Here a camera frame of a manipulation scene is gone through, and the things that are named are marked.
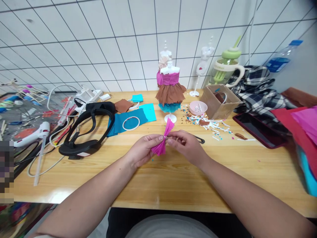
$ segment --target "plastic water bottle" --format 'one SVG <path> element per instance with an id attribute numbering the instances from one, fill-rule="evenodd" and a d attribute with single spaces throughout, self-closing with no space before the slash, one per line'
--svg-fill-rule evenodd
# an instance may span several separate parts
<path id="1" fill-rule="evenodd" d="M 293 40 L 288 47 L 275 53 L 273 58 L 266 64 L 266 67 L 272 72 L 277 73 L 281 71 L 285 65 L 291 61 L 291 55 L 294 55 L 295 49 L 302 43 L 302 40 Z"/>

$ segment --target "plaid fabric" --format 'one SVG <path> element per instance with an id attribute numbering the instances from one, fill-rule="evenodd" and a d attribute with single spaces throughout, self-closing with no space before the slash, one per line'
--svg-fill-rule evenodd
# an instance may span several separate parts
<path id="1" fill-rule="evenodd" d="M 269 78 L 270 71 L 263 66 L 245 66 L 244 77 L 237 86 L 231 88 L 232 92 L 241 99 L 241 103 L 234 112 L 248 112 L 263 123 L 282 134 L 289 131 L 277 120 L 270 110 L 278 108 L 296 108 L 289 100 L 271 89 L 275 79 Z M 235 71 L 229 83 L 234 82 L 239 76 Z"/>

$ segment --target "blue bottle cap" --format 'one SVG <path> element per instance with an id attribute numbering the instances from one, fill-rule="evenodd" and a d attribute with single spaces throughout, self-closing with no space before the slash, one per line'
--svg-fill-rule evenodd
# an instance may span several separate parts
<path id="1" fill-rule="evenodd" d="M 292 40 L 292 42 L 289 45 L 299 46 L 302 42 L 302 40 Z"/>

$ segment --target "cup handle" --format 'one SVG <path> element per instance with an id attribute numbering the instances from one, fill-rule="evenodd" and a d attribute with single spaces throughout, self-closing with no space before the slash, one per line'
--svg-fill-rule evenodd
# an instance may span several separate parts
<path id="1" fill-rule="evenodd" d="M 236 86 L 239 83 L 239 81 L 242 79 L 242 77 L 244 76 L 245 69 L 242 65 L 237 65 L 235 68 L 240 70 L 239 77 L 237 78 L 237 80 L 233 84 L 226 84 L 227 88 L 232 88 L 232 87 Z"/>

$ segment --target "pink bowl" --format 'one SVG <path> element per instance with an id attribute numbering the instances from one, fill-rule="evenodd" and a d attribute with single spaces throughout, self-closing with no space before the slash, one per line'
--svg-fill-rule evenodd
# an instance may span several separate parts
<path id="1" fill-rule="evenodd" d="M 189 111 L 194 115 L 204 114 L 207 111 L 207 108 L 207 105 L 201 101 L 193 101 L 189 104 Z"/>

